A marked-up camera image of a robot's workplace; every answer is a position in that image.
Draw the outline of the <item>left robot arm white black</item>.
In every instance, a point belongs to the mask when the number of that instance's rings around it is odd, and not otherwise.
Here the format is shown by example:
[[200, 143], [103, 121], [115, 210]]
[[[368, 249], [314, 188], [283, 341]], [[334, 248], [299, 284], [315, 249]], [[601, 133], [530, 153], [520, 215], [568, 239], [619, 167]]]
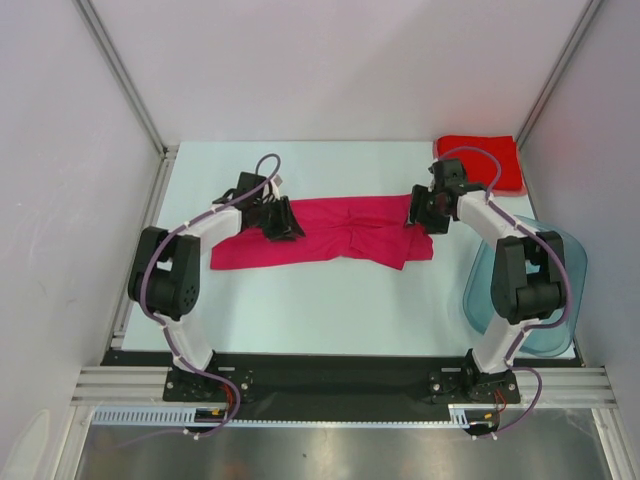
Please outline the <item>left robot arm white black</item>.
[[280, 193], [280, 184], [275, 173], [243, 172], [237, 185], [205, 212], [172, 231], [151, 226], [140, 234], [128, 296], [159, 326], [173, 366], [188, 373], [185, 385], [199, 399], [214, 397], [220, 387], [231, 401], [239, 397], [230, 380], [209, 368], [214, 347], [195, 312], [202, 257], [249, 228], [259, 229], [270, 240], [304, 237], [289, 198]]

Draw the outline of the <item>magenta pink t shirt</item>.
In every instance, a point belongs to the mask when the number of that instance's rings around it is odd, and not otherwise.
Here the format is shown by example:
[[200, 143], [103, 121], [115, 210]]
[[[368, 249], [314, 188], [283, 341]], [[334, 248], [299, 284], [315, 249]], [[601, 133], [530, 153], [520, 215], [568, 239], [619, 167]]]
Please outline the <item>magenta pink t shirt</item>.
[[260, 228], [248, 228], [212, 248], [210, 268], [241, 270], [345, 257], [401, 270], [407, 262], [433, 259], [431, 237], [421, 226], [407, 223], [408, 195], [302, 199], [291, 206], [302, 237], [270, 240]]

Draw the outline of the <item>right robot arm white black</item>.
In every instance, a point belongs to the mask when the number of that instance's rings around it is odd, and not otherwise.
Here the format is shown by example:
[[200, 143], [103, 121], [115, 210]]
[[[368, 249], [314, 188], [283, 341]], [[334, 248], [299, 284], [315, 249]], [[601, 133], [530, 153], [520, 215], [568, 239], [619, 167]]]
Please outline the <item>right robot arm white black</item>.
[[517, 386], [513, 360], [535, 330], [565, 323], [573, 292], [565, 267], [564, 243], [555, 231], [533, 231], [502, 209], [491, 189], [468, 179], [462, 162], [439, 159], [429, 168], [430, 186], [415, 185], [407, 222], [429, 234], [445, 234], [462, 222], [494, 252], [490, 279], [493, 317], [453, 378], [430, 382], [435, 400], [486, 403]]

